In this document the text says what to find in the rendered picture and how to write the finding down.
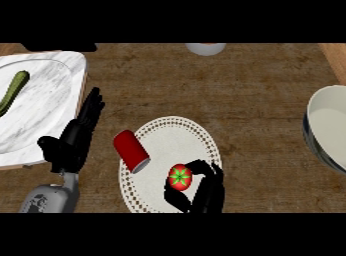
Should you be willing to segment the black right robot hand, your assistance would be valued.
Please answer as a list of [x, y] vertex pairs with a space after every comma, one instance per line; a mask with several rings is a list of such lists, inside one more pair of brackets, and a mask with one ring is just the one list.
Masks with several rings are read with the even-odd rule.
[[223, 170], [203, 160], [189, 162], [184, 167], [193, 175], [202, 174], [193, 199], [177, 191], [169, 184], [163, 185], [163, 200], [183, 213], [220, 213], [224, 203]]

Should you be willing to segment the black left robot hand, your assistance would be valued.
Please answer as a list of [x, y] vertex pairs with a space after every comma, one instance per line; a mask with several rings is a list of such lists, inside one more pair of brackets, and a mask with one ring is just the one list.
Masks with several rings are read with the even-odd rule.
[[104, 103], [99, 88], [93, 87], [85, 97], [79, 113], [72, 119], [57, 138], [41, 136], [37, 145], [42, 151], [42, 157], [51, 163], [51, 172], [76, 173], [84, 165], [91, 135], [99, 121]]

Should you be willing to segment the red tomato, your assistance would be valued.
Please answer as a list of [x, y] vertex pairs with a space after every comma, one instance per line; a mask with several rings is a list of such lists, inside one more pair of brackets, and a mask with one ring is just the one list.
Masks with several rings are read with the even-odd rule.
[[192, 171], [183, 164], [175, 164], [168, 171], [168, 185], [177, 191], [184, 191], [192, 183]]

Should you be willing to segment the white round placemat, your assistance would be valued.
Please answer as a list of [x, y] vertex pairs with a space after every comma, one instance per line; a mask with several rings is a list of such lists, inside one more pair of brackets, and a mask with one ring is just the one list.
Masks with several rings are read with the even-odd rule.
[[205, 129], [187, 118], [159, 117], [134, 132], [150, 161], [131, 174], [124, 162], [118, 182], [124, 204], [131, 213], [178, 213], [163, 200], [163, 184], [169, 168], [199, 159], [221, 166], [215, 142]]

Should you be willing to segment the white bowl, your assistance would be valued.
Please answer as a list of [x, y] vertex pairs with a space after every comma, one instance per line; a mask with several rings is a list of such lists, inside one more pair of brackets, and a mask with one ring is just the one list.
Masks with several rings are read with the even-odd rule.
[[346, 174], [346, 86], [326, 86], [313, 93], [301, 127], [311, 153]]

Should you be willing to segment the red can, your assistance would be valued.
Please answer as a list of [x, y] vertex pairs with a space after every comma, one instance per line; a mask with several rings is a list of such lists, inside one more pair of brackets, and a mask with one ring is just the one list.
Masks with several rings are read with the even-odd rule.
[[150, 161], [149, 154], [130, 130], [113, 137], [113, 148], [131, 174], [135, 174]]

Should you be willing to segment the white marble cutting board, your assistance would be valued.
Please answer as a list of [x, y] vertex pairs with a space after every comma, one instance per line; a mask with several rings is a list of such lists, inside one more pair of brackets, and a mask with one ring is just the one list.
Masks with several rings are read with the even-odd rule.
[[59, 136], [79, 110], [87, 61], [81, 53], [54, 51], [0, 57], [0, 100], [19, 71], [29, 80], [0, 117], [0, 170], [42, 162], [37, 140]]

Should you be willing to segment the green cucumber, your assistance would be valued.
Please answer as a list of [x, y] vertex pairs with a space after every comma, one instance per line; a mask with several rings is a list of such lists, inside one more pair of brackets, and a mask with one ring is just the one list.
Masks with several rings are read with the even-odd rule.
[[29, 73], [25, 70], [19, 71], [11, 78], [6, 93], [0, 100], [0, 117], [6, 114], [6, 112], [10, 108], [10, 105], [13, 103], [13, 100], [14, 100], [14, 98], [19, 94], [19, 91], [23, 88], [28, 80], [29, 80]]

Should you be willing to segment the white round container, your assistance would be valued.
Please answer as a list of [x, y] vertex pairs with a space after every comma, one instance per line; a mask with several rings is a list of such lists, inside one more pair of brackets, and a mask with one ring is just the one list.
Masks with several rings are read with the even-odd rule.
[[218, 54], [224, 47], [224, 43], [186, 43], [187, 50], [199, 56], [212, 56]]

